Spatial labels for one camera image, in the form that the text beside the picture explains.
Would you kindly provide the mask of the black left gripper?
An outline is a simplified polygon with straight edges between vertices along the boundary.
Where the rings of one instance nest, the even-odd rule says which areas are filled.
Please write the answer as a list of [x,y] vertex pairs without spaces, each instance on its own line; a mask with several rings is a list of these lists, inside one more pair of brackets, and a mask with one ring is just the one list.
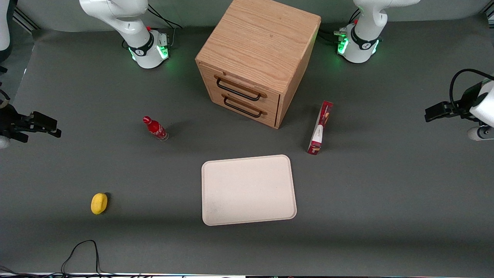
[[480,90],[483,86],[482,82],[478,82],[474,86],[469,87],[464,91],[460,100],[454,100],[453,87],[454,82],[450,83],[449,99],[450,102],[440,102],[425,109],[425,122],[431,122],[436,119],[451,118],[459,116],[461,119],[469,121],[481,121],[477,116],[474,116],[470,109],[477,101]]

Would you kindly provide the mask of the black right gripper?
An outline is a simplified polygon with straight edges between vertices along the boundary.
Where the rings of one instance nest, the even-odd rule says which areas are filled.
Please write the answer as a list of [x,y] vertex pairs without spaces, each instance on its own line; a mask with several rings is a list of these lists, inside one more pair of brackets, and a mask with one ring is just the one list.
[[32,117],[32,124],[43,128],[38,132],[49,134],[60,138],[62,131],[57,129],[57,120],[46,116],[40,112],[33,111],[28,115],[20,114],[13,105],[2,103],[0,110],[0,137],[2,144],[10,144],[11,140],[27,143],[29,136],[23,131],[29,129],[27,121]]

